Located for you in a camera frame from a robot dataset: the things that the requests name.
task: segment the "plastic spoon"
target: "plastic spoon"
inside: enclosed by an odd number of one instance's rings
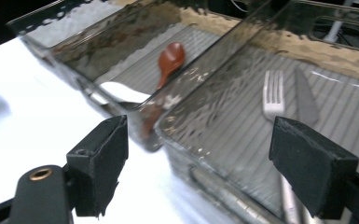
[[[176,70],[185,62],[185,50],[181,43],[173,42],[159,55],[159,70],[161,78],[157,90],[160,89]]]
[[[159,80],[157,90],[164,86],[168,78],[183,65],[183,63],[185,62],[185,57],[185,50],[182,44],[178,42],[173,42],[169,44],[167,48],[161,52],[161,54],[159,55],[159,69],[161,71],[161,78]],[[144,138],[149,137],[154,124],[161,115],[162,105],[154,104],[147,109],[151,109],[151,111],[148,112],[148,116],[144,121]]]

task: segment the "fork tines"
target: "fork tines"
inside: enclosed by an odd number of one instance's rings
[[[266,72],[263,87],[263,111],[267,119],[284,115],[283,71]]]

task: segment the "white surface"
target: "white surface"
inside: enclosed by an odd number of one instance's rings
[[[119,82],[107,81],[99,86],[102,90],[109,93],[114,99],[119,102],[132,102],[132,103],[143,103],[150,97],[148,94],[144,94],[139,91],[135,91],[130,87],[121,84]],[[96,100],[101,105],[106,105],[107,102],[98,92],[91,95],[91,98]]]
[[[0,203],[14,197],[18,179],[65,155],[104,117],[52,75],[14,39],[0,46]],[[227,217],[173,176],[163,150],[147,153],[130,141],[130,157],[105,217],[77,223],[229,223]]]

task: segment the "glass dish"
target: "glass dish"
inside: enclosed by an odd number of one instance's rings
[[[47,69],[76,88],[55,55],[142,7],[135,0],[58,0],[7,23]]]
[[[342,42],[331,43],[324,36],[335,21],[343,22],[335,33]],[[242,22],[231,34],[249,25]],[[272,122],[262,106],[265,74],[283,71],[285,117],[298,119],[299,68],[317,105],[311,127],[359,157],[354,36],[359,38],[359,9],[292,1],[238,50],[203,54],[194,64],[207,70],[211,64],[200,62],[213,61],[211,74],[156,124],[175,173],[240,222],[282,222],[280,174],[268,158]],[[349,218],[345,212],[326,223]]]
[[[244,34],[246,30],[237,31],[220,41],[240,20],[211,13],[205,1],[192,3],[145,2],[142,9],[57,55],[67,76],[76,80],[92,104],[108,115],[129,116],[130,136],[149,151],[161,146],[154,132],[157,118],[200,85],[214,69],[214,61],[202,62],[211,65],[207,70],[192,62],[206,51],[236,50],[239,45],[231,38],[243,35],[243,41],[251,36]],[[186,59],[181,69],[157,90],[159,55],[172,42],[184,46]],[[124,84],[148,97],[136,103],[121,102],[114,93],[101,87],[106,82]]]

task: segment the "fork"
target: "fork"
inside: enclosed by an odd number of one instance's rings
[[[276,116],[284,115],[284,110],[283,71],[269,70],[266,72],[263,87],[264,116],[273,122]],[[281,175],[281,189],[286,222],[289,224],[301,223],[296,195],[283,175]]]

